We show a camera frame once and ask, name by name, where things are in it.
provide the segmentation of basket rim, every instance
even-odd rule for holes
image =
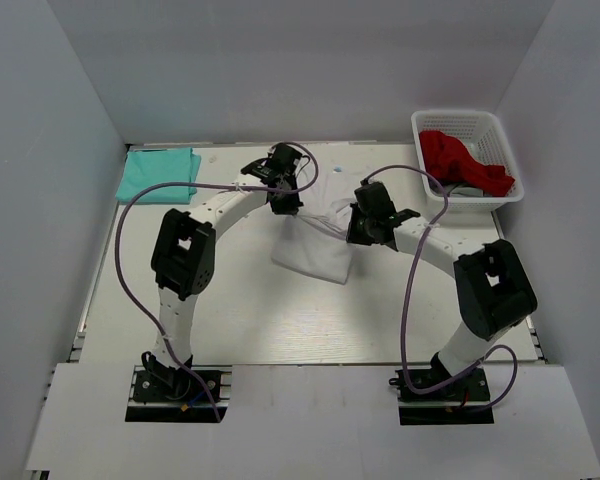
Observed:
[[[418,165],[422,170],[426,171],[426,168],[424,165],[424,157],[422,156],[422,146],[420,145],[420,137],[418,135],[420,132],[418,131],[418,127],[416,125],[418,117],[425,115],[425,114],[462,116],[462,115],[470,115],[470,114],[476,114],[476,113],[481,114],[481,115],[487,115],[490,118],[490,120],[493,122],[493,125],[496,129],[496,135],[498,136],[498,140],[500,141],[500,144],[504,150],[504,155],[508,160],[507,167],[509,167],[511,176],[514,178],[514,180],[517,183],[516,189],[518,191],[515,195],[506,196],[506,197],[475,197],[475,198],[451,197],[451,198],[449,198],[449,204],[472,204],[472,203],[473,204],[487,204],[487,203],[505,204],[505,203],[518,202],[518,201],[522,200],[522,198],[524,197],[524,187],[522,185],[522,179],[520,178],[520,173],[518,171],[518,165],[516,163],[515,156],[513,155],[511,146],[509,145],[509,140],[507,139],[507,136],[504,133],[504,129],[502,128],[502,124],[500,123],[500,120],[498,119],[498,117],[496,117],[491,112],[487,112],[484,110],[472,110],[472,109],[455,109],[455,110],[430,109],[430,110],[417,110],[417,111],[413,112],[413,114],[411,115],[411,128],[412,128],[413,139],[414,139],[414,143],[415,143],[415,147],[416,147],[416,155],[418,157]],[[427,181],[427,177],[425,177],[424,175],[421,175],[421,177],[422,177],[422,184],[424,186],[424,191],[425,191],[426,196],[433,201],[443,203],[444,202],[443,197],[436,195],[431,190],[431,187],[429,186],[429,182]]]

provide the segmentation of white laundry basket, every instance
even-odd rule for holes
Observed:
[[[421,110],[411,116],[411,125],[422,170],[426,168],[418,134],[425,130],[440,130],[462,141],[476,161],[483,165],[503,165],[507,174],[515,179],[505,197],[449,197],[448,212],[491,212],[505,203],[517,202],[524,196],[513,153],[495,115],[475,110]],[[444,200],[431,190],[425,176],[422,176],[422,181],[427,209],[431,213],[438,213]]]

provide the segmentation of white wall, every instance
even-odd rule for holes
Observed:
[[[50,0],[127,143],[404,139],[494,110],[553,0]]]
[[[502,211],[600,460],[600,1],[558,0],[497,113],[526,198]]]
[[[0,480],[68,356],[123,158],[47,3],[0,0]]]

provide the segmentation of folded turquoise towel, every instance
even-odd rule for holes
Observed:
[[[158,183],[195,182],[199,168],[200,155],[191,148],[129,152],[116,198],[129,203],[138,192]],[[138,203],[188,204],[194,193],[193,187],[160,188],[144,195]]]

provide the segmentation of folded white cloth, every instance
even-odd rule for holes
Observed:
[[[298,175],[298,184],[313,175],[311,164]],[[316,183],[300,194],[304,206],[298,215],[285,219],[271,260],[310,277],[345,284],[354,251],[345,239],[360,178],[346,172],[321,173]]]

